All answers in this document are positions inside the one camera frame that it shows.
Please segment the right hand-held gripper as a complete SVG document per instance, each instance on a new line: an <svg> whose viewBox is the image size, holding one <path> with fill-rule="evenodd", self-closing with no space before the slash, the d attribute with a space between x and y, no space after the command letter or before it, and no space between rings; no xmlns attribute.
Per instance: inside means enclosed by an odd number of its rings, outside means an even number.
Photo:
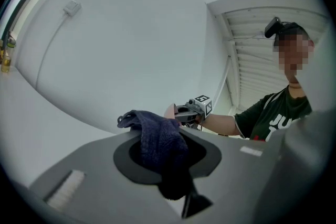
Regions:
<svg viewBox="0 0 336 224"><path fill-rule="evenodd" d="M196 98L189 99L185 105L175 105L175 119L181 123L193 123L196 119L198 123L202 123L212 112L212 100L206 95L200 95Z"/></svg>

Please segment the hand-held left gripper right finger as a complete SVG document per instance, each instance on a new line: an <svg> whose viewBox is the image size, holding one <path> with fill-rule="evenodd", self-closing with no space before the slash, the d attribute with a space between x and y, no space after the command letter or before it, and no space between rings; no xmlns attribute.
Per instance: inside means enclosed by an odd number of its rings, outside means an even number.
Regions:
<svg viewBox="0 0 336 224"><path fill-rule="evenodd" d="M198 192L213 202L183 223L253 223L260 195L279 159L282 133L267 142L230 138L183 127L186 135L217 146L222 159L212 173L194 180Z"/></svg>

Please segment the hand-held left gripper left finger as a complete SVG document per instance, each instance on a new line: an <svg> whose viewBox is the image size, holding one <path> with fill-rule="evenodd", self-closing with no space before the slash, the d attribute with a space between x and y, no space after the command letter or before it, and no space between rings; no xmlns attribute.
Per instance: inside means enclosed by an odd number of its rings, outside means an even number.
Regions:
<svg viewBox="0 0 336 224"><path fill-rule="evenodd" d="M64 214L84 223L178 223L180 216L155 185L128 180L116 168L116 148L137 136L130 131L87 143L44 171L29 187L46 199L71 170L85 177Z"/></svg>

